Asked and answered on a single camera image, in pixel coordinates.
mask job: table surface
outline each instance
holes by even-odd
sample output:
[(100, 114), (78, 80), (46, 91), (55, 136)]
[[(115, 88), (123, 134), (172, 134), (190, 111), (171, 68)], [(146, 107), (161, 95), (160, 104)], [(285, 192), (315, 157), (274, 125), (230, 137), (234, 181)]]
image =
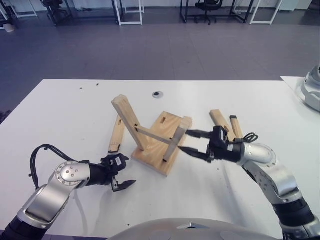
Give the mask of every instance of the table surface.
[[(163, 98), (152, 93), (162, 91)], [(307, 108), (283, 81), (43, 80), (0, 125), (0, 229), (34, 192), (32, 151), (52, 144), (76, 160), (99, 163), (108, 152), (117, 117), (111, 101), (126, 95), (142, 126), (162, 111), (193, 119), (193, 129), (210, 131), (212, 109), (237, 115), (243, 133), (255, 132), (295, 175), (304, 198), (320, 216), (320, 114)], [(185, 146), (205, 151), (207, 140), (187, 137)], [(136, 144), (126, 130), (121, 151)], [(63, 160), (41, 150), (39, 184)], [(273, 208), (260, 188), (236, 164), (208, 164), (183, 152), (168, 177), (132, 159), (118, 180), (137, 180), (127, 190), (110, 186), (75, 191), (48, 234), (111, 237), (137, 224), (162, 218), (224, 221), (280, 238)]]

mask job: office chair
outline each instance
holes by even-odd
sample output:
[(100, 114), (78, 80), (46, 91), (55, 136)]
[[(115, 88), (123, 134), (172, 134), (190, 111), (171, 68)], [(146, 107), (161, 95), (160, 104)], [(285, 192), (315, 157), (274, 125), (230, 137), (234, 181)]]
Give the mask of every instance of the office chair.
[(68, 15), (68, 12), (66, 10), (60, 9), (60, 5), (63, 4), (62, 0), (40, 0), (42, 5), (48, 9), (48, 11), (51, 11), (51, 14), (48, 13), (47, 16), (51, 16), (54, 18), (56, 14), (62, 13), (64, 16)]
[[(222, 7), (223, 0), (204, 0), (204, 2), (200, 2), (199, 0), (196, 4), (195, 7), (198, 9), (201, 9), (202, 11), (205, 11), (204, 15), (199, 16), (199, 18), (203, 18), (204, 22), (208, 20), (208, 25), (211, 25), (211, 20), (210, 17), (214, 19), (214, 23), (217, 23), (217, 18), (215, 16), (210, 16), (208, 15), (208, 11), (215, 11), (218, 10)], [(198, 17), (194, 17), (194, 22), (197, 24), (198, 23)]]

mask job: wooden plank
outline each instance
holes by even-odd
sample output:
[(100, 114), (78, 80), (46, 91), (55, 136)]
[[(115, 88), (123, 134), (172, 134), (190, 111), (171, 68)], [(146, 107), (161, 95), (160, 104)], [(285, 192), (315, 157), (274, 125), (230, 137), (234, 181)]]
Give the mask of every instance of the wooden plank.
[(237, 116), (231, 115), (230, 122), (231, 122), (231, 126), (232, 126), (232, 129), (233, 129), (235, 136), (238, 139), (242, 139), (244, 137), (244, 134), (242, 133), (240, 123), (239, 123)]
[(225, 130), (228, 132), (228, 139), (230, 142), (233, 142), (236, 138), (236, 135), (232, 128), (227, 123), (226, 119), (222, 115), (221, 111), (219, 109), (211, 110), (210, 116), (216, 126), (222, 126)]
[[(150, 130), (157, 134), (159, 133), (169, 138), (173, 138), (181, 121), (181, 117), (164, 111), (152, 125)], [(186, 135), (184, 135), (180, 140), (180, 145), (184, 143), (185, 138)], [(147, 166), (153, 168), (157, 172), (165, 176), (168, 176), (180, 150), (176, 148), (173, 154), (171, 155), (169, 161), (165, 162), (163, 161), (163, 159), (165, 153), (167, 152), (168, 145), (149, 136), (147, 136), (147, 140), (149, 142), (148, 148), (145, 151), (141, 151), (141, 149), (137, 148), (133, 152), (132, 158), (140, 161), (141, 163), (146, 164)]]
[(114, 124), (108, 153), (116, 153), (119, 151), (122, 139), (124, 137), (125, 124), (118, 115)]
[(119, 95), (111, 102), (116, 112), (119, 114), (122, 119), (125, 127), (128, 129), (129, 133), (133, 137), (134, 141), (138, 145), (138, 148), (145, 150), (148, 147), (147, 136), (137, 132), (135, 126), (139, 126), (140, 123), (137, 119), (137, 116), (132, 109), (129, 100), (124, 95)]
[(176, 148), (178, 147), (178, 144), (180, 143), (182, 137), (185, 135), (186, 131), (191, 127), (192, 125), (192, 119), (191, 117), (185, 116), (181, 120), (180, 125), (176, 129), (172, 141), (166, 150), (163, 160), (165, 162), (168, 162), (170, 160), (171, 155), (175, 152)]
[(160, 134), (160, 133), (158, 133), (158, 132), (154, 132), (154, 131), (152, 131), (152, 130), (150, 130), (150, 129), (148, 129), (148, 128), (145, 128), (145, 127), (143, 127), (143, 126), (136, 126), (135, 127), (135, 129), (139, 132), (139, 133), (141, 133), (141, 134), (143, 134), (143, 135), (147, 135), (148, 137), (150, 137), (150, 138), (153, 138), (153, 139), (156, 139), (156, 140), (158, 140), (158, 141), (160, 141), (160, 142), (163, 142), (163, 143), (165, 143), (165, 144), (170, 144), (171, 143), (171, 138), (170, 137), (167, 137), (167, 136), (165, 136), (165, 135), (163, 135), (163, 134)]

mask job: white wall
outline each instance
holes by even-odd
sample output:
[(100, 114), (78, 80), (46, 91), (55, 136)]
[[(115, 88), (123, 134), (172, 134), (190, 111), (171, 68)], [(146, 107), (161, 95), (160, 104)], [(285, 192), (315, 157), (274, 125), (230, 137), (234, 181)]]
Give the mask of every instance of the white wall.
[(307, 10), (311, 4), (312, 0), (300, 0), (296, 9)]
[[(111, 0), (73, 0), (77, 9), (81, 8), (111, 8)], [(138, 0), (122, 0), (127, 6), (137, 6)], [(198, 0), (190, 0), (189, 5), (194, 5)], [(223, 7), (232, 5), (233, 0), (224, 0)], [(248, 7), (250, 0), (238, 0), (240, 6)], [(278, 0), (262, 0), (261, 7), (274, 8)], [(146, 7), (179, 7), (180, 0), (144, 0)]]
[[(189, 5), (193, 6), (198, 0), (190, 0)], [(312, 0), (299, 0), (297, 9), (308, 9)], [(16, 10), (21, 12), (31, 12), (32, 9), (27, 0), (11, 0), (12, 4), (15, 6)], [(40, 0), (31, 0), (36, 11), (45, 11), (46, 9), (42, 6)], [(137, 6), (138, 0), (122, 0), (128, 7)], [(228, 7), (232, 5), (233, 0), (224, 0), (223, 6)], [(262, 8), (274, 8), (278, 0), (262, 0)], [(81, 8), (112, 8), (111, 0), (68, 0), (68, 3), (71, 7), (76, 7), (77, 9)], [(250, 0), (237, 0), (237, 3), (241, 7), (248, 7)], [(179, 7), (180, 0), (144, 0), (146, 7)]]

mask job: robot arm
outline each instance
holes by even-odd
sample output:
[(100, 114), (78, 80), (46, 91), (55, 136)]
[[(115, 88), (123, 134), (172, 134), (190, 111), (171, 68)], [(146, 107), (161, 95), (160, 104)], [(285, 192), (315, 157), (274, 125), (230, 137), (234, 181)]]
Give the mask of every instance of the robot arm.
[(186, 134), (209, 139), (207, 152), (190, 147), (179, 147), (193, 157), (211, 163), (227, 160), (241, 166), (259, 185), (280, 220), (285, 240), (315, 239), (320, 237), (320, 222), (304, 200), (293, 174), (276, 158), (268, 146), (245, 139), (229, 142), (227, 131), (215, 126), (212, 132), (188, 130)]
[(108, 155), (100, 164), (88, 161), (67, 161), (59, 165), (47, 184), (29, 198), (6, 227), (0, 240), (40, 240), (65, 209), (73, 190), (92, 185), (109, 185), (118, 192), (127, 189), (135, 180), (118, 184), (115, 176), (125, 169), (129, 158), (120, 154)]

